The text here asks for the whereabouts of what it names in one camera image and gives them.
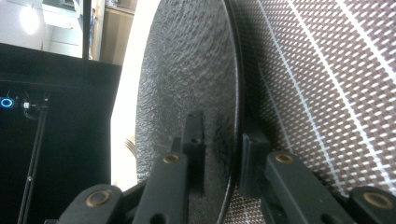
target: dotted pattern fabric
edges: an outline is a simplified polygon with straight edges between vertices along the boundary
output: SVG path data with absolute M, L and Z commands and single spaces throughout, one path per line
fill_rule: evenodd
M 272 146 L 346 196 L 357 186 L 396 195 L 396 2 L 229 3 L 247 106 Z M 257 212 L 235 194 L 225 222 L 254 223 Z

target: dark slate board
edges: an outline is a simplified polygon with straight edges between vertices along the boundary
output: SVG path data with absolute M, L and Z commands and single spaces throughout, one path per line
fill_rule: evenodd
M 223 219 L 233 190 L 239 144 L 239 51 L 221 0 L 161 1 L 148 36 L 138 93 L 137 172 L 181 136 L 185 117 L 205 114 L 205 197 L 190 202 L 190 223 Z

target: blue light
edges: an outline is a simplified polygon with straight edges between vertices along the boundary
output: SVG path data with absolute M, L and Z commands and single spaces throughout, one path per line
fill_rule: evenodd
M 4 108 L 11 108 L 14 105 L 14 101 L 9 98 L 3 98 L 0 101 L 0 105 Z

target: bright light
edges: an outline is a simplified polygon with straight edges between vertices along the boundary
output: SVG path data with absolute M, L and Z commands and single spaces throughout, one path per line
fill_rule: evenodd
M 23 30 L 28 34 L 34 34 L 38 29 L 38 17 L 35 9 L 32 7 L 24 7 L 20 14 L 21 25 Z

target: white wall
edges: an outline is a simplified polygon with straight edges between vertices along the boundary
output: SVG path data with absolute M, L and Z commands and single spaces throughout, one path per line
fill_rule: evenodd
M 40 49 L 42 41 L 46 39 L 46 24 L 43 12 L 40 9 L 32 9 L 38 26 L 34 34 L 28 35 L 21 24 L 21 13 L 26 6 L 0 0 L 0 42 L 10 45 L 21 46 L 29 49 Z

